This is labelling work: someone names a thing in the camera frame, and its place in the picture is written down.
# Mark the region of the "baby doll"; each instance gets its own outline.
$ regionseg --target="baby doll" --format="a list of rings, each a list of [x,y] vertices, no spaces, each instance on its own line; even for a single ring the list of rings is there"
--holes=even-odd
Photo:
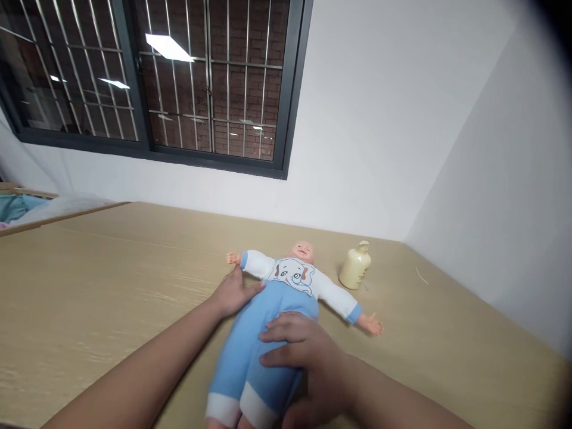
[[[322,299],[351,324],[373,335],[382,332],[375,314],[367,317],[357,301],[317,270],[312,245],[294,244],[285,258],[272,259],[256,250],[226,255],[227,263],[262,279],[266,287],[237,315],[220,353],[207,398],[207,429],[241,426],[270,429],[283,414],[301,376],[294,368],[266,368],[260,356],[286,344],[263,343],[258,334],[280,312],[296,311],[318,321]]]

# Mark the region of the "cream-colored bottle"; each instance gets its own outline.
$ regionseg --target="cream-colored bottle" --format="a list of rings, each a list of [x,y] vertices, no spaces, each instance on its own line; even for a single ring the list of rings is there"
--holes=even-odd
[[[347,252],[347,258],[340,272],[340,282],[348,289],[359,289],[365,272],[371,264],[368,255],[369,243],[360,241],[359,246]]]

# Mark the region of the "wooden table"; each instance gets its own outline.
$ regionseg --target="wooden table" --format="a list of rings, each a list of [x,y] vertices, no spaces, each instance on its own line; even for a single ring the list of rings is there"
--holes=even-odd
[[[0,421],[39,427],[209,296],[230,270],[227,251],[279,257],[308,240],[316,266],[337,279],[362,238],[144,203],[0,238]],[[478,428],[546,427],[567,361],[404,244],[369,241],[369,290],[353,294],[386,333],[369,338],[322,306],[320,323],[337,343]],[[202,427],[231,322],[158,427]],[[332,427],[351,425],[339,418]]]

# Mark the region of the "window frame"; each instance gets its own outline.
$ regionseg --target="window frame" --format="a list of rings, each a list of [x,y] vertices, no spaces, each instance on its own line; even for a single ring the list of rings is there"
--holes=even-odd
[[[14,102],[10,89],[15,87],[15,79],[10,68],[0,61],[0,105],[12,132],[21,142],[287,179],[313,0],[290,0],[272,161],[155,145],[145,97],[141,60],[136,45],[134,27],[136,15],[132,0],[111,0],[111,5],[123,51],[127,83],[131,88],[133,116],[139,141],[24,126],[21,121],[24,116],[20,115],[21,106]]]

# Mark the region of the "white sleeve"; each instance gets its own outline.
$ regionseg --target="white sleeve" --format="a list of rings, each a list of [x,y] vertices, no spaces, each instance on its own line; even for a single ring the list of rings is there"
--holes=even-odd
[[[314,281],[319,287],[318,298],[353,325],[362,314],[362,306],[356,299],[318,270],[314,273]]]
[[[274,259],[265,256],[262,252],[249,250],[243,252],[240,268],[256,278],[263,279],[268,277],[272,272],[274,262]]]

